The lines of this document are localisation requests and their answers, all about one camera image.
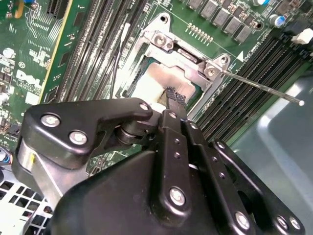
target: robotic arm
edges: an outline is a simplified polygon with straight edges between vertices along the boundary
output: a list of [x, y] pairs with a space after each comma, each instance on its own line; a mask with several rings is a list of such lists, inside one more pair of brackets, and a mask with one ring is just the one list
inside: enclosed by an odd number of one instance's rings
[[[24, 121], [12, 169], [55, 208], [49, 234], [304, 234], [300, 220], [222, 141], [209, 145], [167, 90], [157, 113], [137, 98], [44, 104]], [[87, 178], [108, 151], [142, 151]]]

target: capacitor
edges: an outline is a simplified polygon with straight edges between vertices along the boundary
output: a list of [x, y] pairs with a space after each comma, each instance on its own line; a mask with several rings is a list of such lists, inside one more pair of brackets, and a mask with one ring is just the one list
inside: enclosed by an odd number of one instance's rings
[[264, 6], [269, 3], [269, 0], [252, 0], [252, 2], [255, 6]]
[[13, 59], [15, 57], [15, 52], [13, 49], [11, 48], [5, 48], [3, 50], [3, 55], [6, 57], [6, 58], [9, 58], [9, 59]]
[[9, 95], [7, 93], [0, 93], [0, 105], [5, 104], [9, 101]]
[[6, 153], [0, 149], [0, 162], [3, 162], [7, 157]]
[[274, 14], [274, 15], [271, 15], [269, 17], [268, 21], [272, 26], [279, 28], [285, 24], [286, 18], [284, 16], [278, 16], [278, 15]]

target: silver screw head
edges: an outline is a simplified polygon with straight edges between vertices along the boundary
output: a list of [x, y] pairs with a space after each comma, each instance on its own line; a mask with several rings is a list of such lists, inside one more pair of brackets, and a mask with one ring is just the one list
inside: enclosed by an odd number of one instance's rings
[[288, 229], [288, 225], [282, 217], [278, 216], [277, 221], [285, 230]]
[[190, 123], [190, 125], [191, 125], [191, 127], [192, 127], [193, 129], [197, 129], [197, 128], [198, 128], [194, 123]]
[[240, 227], [242, 227], [245, 230], [248, 230], [250, 228], [249, 220], [245, 217], [244, 214], [238, 211], [235, 213], [235, 216]]
[[161, 34], [156, 35], [156, 37], [155, 37], [155, 44], [158, 47], [163, 47], [163, 46], [165, 46], [166, 43], [167, 43], [166, 42], [166, 38], [163, 35], [161, 35]]
[[60, 120], [56, 116], [48, 114], [41, 118], [41, 123], [48, 127], [57, 127], [60, 125]]
[[209, 77], [212, 77], [214, 74], [215, 74], [215, 71], [214, 71], [214, 70], [209, 70], [209, 71], [207, 72], [207, 75], [208, 75]]
[[172, 118], [176, 118], [176, 114], [173, 113], [173, 112], [170, 112], [169, 115], [170, 115]]
[[221, 142], [217, 142], [217, 145], [218, 145], [220, 148], [225, 148], [225, 146], [224, 146]]
[[140, 107], [143, 109], [143, 110], [148, 110], [148, 106], [145, 104], [145, 103], [140, 103]]
[[182, 191], [180, 191], [178, 188], [171, 188], [170, 190], [170, 198], [172, 202], [174, 202], [177, 206], [182, 206], [185, 204], [185, 196]]
[[69, 135], [69, 139], [72, 143], [77, 145], [83, 145], [87, 142], [87, 136], [81, 131], [73, 131]]
[[298, 230], [301, 229], [300, 224], [298, 223], [298, 221], [296, 221], [295, 218], [290, 217], [289, 220], [290, 220], [291, 224], [294, 226], [295, 229], [298, 229]]

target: white arrow marking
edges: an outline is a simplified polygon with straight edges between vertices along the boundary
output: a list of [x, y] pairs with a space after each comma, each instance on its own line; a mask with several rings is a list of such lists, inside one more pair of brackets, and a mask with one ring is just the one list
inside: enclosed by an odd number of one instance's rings
[[240, 54], [237, 56], [237, 59], [240, 60], [241, 62], [244, 61], [244, 51], [240, 52]]

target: motherboard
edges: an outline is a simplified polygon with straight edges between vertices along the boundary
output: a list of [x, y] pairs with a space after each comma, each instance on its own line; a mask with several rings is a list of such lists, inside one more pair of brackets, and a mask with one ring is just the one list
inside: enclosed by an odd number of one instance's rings
[[2, 0], [0, 144], [14, 149], [31, 105], [139, 97], [161, 112], [168, 87], [208, 141], [232, 143], [276, 97], [216, 66], [285, 91], [313, 61], [312, 22], [310, 0]]

